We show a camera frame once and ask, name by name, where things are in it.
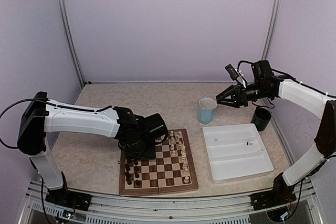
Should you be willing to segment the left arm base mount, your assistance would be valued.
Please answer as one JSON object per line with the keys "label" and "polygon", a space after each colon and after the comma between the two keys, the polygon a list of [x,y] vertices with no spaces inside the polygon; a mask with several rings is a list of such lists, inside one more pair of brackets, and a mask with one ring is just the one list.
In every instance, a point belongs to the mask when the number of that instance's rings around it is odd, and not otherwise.
{"label": "left arm base mount", "polygon": [[63,182],[62,188],[56,190],[48,189],[46,201],[73,210],[88,211],[92,196],[90,194],[69,190],[63,172],[61,172],[61,175]]}

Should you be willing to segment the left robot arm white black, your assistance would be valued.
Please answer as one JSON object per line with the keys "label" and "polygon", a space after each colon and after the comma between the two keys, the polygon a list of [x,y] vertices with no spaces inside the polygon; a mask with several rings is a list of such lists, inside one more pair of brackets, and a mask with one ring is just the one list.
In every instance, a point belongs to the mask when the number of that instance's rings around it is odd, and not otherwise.
{"label": "left robot arm white black", "polygon": [[37,92],[21,118],[17,146],[28,155],[48,190],[60,204],[73,201],[66,179],[57,168],[48,144],[47,133],[73,132],[101,135],[118,141],[118,148],[130,158],[154,158],[155,146],[164,142],[169,132],[161,115],[147,117],[119,106],[90,108],[51,100]]}

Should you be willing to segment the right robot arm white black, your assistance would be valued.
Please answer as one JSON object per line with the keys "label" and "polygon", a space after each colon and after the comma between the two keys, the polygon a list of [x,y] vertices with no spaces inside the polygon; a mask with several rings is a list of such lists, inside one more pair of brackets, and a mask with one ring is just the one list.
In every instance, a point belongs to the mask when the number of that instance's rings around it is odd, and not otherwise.
{"label": "right robot arm white black", "polygon": [[218,104],[240,108],[263,98],[281,98],[306,109],[320,120],[310,149],[274,181],[275,189],[269,192],[268,199],[273,205],[279,205],[288,198],[289,187],[311,174],[335,153],[335,97],[297,81],[290,74],[271,68],[267,60],[250,65],[254,75],[254,82],[250,84],[237,68],[232,65],[225,67],[236,85],[216,96]]}

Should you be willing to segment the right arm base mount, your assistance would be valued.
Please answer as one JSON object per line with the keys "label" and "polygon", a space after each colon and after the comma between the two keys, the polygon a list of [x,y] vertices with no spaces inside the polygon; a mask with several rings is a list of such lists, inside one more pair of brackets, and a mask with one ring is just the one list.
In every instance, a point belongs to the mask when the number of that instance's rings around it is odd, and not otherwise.
{"label": "right arm base mount", "polygon": [[274,179],[271,190],[254,193],[250,196],[254,210],[275,207],[295,201],[294,186],[288,186],[283,178],[283,173]]}

